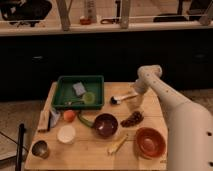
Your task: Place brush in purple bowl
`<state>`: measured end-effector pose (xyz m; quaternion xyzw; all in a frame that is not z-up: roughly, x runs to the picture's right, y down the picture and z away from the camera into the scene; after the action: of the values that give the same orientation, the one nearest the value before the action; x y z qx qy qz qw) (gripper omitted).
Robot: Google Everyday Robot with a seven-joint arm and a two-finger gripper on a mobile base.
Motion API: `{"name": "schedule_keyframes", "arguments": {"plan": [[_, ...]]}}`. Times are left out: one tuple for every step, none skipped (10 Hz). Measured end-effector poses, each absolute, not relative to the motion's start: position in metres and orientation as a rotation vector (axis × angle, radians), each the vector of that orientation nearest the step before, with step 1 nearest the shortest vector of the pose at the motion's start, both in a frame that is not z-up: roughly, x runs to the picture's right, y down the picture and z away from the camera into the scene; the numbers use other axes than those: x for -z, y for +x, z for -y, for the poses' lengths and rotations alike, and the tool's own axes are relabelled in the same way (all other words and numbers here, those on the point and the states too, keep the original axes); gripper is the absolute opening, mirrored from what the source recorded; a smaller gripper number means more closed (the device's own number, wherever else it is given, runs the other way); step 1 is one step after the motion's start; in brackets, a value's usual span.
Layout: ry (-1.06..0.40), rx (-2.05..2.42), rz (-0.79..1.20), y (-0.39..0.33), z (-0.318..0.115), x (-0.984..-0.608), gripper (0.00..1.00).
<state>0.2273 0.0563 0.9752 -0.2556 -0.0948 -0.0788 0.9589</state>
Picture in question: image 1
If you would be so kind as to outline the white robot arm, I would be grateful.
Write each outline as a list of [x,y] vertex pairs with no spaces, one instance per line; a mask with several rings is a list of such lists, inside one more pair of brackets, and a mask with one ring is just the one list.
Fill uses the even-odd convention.
[[141,66],[132,85],[151,88],[169,110],[167,171],[213,171],[213,114],[160,79],[160,65]]

